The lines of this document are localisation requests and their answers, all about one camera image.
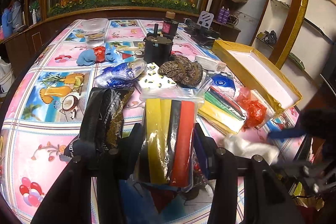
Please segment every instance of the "red plastic bag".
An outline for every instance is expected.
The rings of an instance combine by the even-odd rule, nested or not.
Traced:
[[[244,124],[244,128],[256,127],[263,122],[267,108],[258,100],[251,100],[250,90],[241,88],[236,102],[249,114],[249,117]]]
[[[105,60],[105,47],[98,46],[93,48],[94,55],[96,56],[96,62],[104,62]]]

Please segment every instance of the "blue bottle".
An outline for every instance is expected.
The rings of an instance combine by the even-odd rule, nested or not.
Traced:
[[[2,17],[1,17],[1,21],[2,21],[2,30],[3,30],[3,36],[4,38],[7,38],[9,36],[11,36],[11,34],[13,33],[13,28],[12,28],[12,18],[11,18],[11,11],[9,9],[5,9]]]

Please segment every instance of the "brown knitted fabric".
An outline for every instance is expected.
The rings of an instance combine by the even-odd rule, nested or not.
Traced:
[[[159,74],[167,75],[175,82],[196,87],[202,80],[203,68],[197,62],[191,62],[182,55],[176,56],[174,61],[163,63],[158,70]]]

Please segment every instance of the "yellow box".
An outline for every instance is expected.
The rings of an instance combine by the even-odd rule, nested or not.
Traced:
[[[255,48],[216,40],[212,51],[244,86],[260,93],[274,109],[275,115],[280,115],[302,99],[297,88]]]

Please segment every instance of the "red strip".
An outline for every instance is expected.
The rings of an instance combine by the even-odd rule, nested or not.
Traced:
[[[182,101],[174,165],[170,178],[171,186],[187,187],[189,184],[189,158],[194,131],[194,115],[195,104]]]

